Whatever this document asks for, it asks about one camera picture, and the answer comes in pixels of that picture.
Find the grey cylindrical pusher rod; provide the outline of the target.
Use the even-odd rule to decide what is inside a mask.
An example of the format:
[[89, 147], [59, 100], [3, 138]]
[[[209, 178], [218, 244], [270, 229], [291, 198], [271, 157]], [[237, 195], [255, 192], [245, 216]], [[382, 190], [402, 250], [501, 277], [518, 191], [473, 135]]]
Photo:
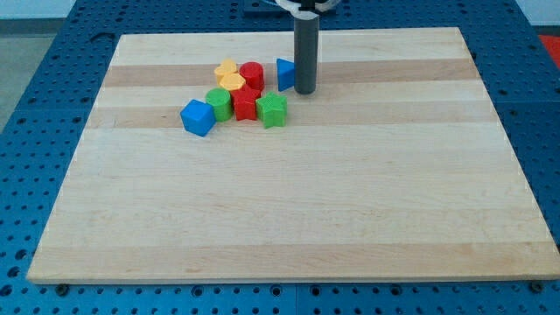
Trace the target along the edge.
[[295, 90], [310, 95], [316, 89], [319, 47], [319, 15], [298, 11], [294, 16]]

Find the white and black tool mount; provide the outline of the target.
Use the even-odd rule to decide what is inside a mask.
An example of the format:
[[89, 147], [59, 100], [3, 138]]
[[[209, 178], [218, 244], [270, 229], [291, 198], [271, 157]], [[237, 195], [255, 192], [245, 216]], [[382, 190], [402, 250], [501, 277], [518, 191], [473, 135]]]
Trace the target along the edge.
[[338, 0], [275, 0], [275, 3], [288, 11], [296, 19], [314, 19], [338, 5]]

